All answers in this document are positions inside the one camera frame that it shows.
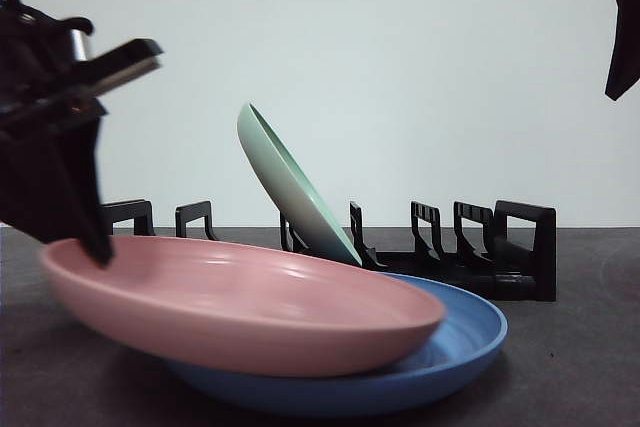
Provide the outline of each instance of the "plate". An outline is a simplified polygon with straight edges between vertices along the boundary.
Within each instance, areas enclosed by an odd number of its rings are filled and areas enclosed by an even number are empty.
[[[114,236],[98,265],[75,239],[41,258],[58,299],[123,344],[207,367],[333,376],[417,349],[444,315],[434,296],[338,262],[249,245]]]
[[[238,137],[262,186],[311,251],[325,259],[362,265],[327,204],[251,104],[238,115]]]
[[[495,359],[507,335],[498,308],[465,290],[387,274],[437,296],[447,315],[412,355],[376,371],[323,379],[285,379],[206,369],[167,360],[194,388],[254,410],[305,417],[377,415],[428,404],[459,390]]]

